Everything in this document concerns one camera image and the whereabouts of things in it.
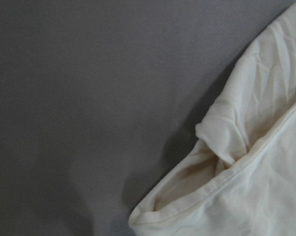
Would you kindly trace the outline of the beige long sleeve shirt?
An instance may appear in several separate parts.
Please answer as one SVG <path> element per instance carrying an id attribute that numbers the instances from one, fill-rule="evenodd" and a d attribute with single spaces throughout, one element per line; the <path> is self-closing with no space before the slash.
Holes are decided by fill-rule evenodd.
<path id="1" fill-rule="evenodd" d="M 137 236 L 296 236 L 296 3 L 249 45 L 193 150 L 134 208 Z"/>

